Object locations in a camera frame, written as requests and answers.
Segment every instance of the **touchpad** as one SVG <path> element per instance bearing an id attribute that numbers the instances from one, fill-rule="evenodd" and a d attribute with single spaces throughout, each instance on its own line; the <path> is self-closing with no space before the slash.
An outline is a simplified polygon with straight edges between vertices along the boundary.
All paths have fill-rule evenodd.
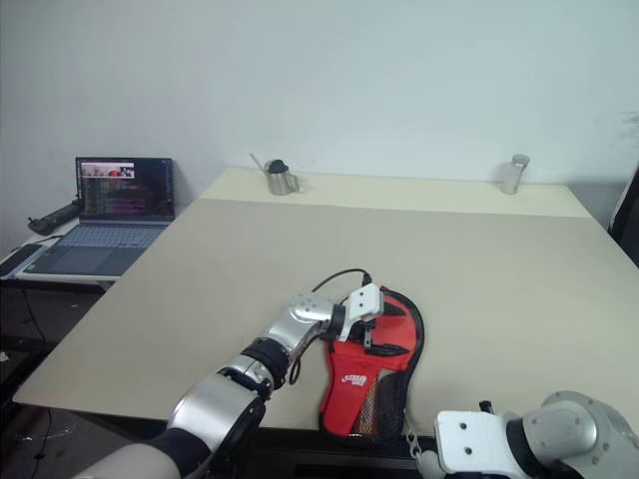
<path id="1" fill-rule="evenodd" d="M 109 249 L 77 248 L 65 252 L 54 262 L 49 271 L 82 273 L 93 272 L 102 261 L 109 257 Z"/>

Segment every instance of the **laptop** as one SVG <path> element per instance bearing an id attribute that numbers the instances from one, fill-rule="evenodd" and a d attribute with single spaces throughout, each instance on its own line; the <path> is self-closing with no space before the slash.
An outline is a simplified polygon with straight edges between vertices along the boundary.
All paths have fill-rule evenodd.
<path id="1" fill-rule="evenodd" d="M 173 161 L 76 158 L 80 222 L 24 271 L 119 276 L 175 218 Z"/>

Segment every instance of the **laptop screen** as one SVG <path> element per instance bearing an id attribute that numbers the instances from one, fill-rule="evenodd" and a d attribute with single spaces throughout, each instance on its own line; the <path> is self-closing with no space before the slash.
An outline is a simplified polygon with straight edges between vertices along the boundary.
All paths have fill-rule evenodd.
<path id="1" fill-rule="evenodd" d="M 165 158 L 76 158 L 80 218 L 170 221 L 175 216 L 173 161 Z"/>

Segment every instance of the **laptop keyboard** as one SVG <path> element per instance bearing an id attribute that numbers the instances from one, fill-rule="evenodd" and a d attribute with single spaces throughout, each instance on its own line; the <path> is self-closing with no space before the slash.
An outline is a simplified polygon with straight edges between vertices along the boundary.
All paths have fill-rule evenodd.
<path id="1" fill-rule="evenodd" d="M 151 245 L 162 228 L 76 227 L 58 242 L 59 246 L 142 247 Z"/>

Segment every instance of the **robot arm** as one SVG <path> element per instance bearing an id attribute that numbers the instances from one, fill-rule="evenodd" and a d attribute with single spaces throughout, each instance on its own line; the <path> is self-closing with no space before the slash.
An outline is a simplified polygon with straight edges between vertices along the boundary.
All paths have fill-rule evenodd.
<path id="1" fill-rule="evenodd" d="M 184 395 L 162 435 L 116 451 L 76 479 L 200 477 L 212 460 L 229 457 L 252 436 L 265 402 L 313 340 L 346 340 L 354 323 L 382 311 L 383 295 L 373 283 L 354 291 L 346 305 L 298 294 L 261 337 Z"/>
<path id="2" fill-rule="evenodd" d="M 438 453 L 419 461 L 425 479 L 480 473 L 510 479 L 639 477 L 639 438 L 615 409 L 562 391 L 518 417 L 506 413 L 442 411 L 435 420 Z"/>

